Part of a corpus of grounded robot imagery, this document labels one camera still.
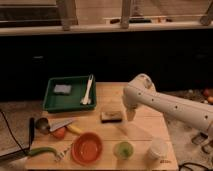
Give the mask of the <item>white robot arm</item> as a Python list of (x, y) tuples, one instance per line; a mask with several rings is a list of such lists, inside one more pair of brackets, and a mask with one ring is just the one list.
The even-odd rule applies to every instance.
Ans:
[(132, 121), (136, 109), (146, 105), (169, 114), (213, 139), (213, 106), (159, 93), (146, 74), (139, 74), (123, 88), (123, 104), (127, 119)]

